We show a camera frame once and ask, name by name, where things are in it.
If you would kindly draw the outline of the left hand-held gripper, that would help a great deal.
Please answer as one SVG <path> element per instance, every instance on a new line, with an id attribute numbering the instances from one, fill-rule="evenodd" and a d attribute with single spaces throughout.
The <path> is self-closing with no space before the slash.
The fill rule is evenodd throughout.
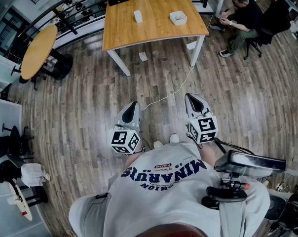
<path id="1" fill-rule="evenodd" d="M 140 104 L 133 101 L 117 116 L 114 128 L 109 130 L 109 145 L 118 154 L 132 155 L 142 151 L 140 133 Z"/>

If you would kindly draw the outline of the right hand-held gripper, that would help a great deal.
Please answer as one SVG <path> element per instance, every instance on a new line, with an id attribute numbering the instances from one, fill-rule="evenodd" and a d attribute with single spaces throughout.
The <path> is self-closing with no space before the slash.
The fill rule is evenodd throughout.
<path id="1" fill-rule="evenodd" d="M 196 94 L 187 93 L 185 105 L 188 116 L 186 135 L 196 144 L 213 141 L 218 134 L 218 123 L 207 101 Z"/>

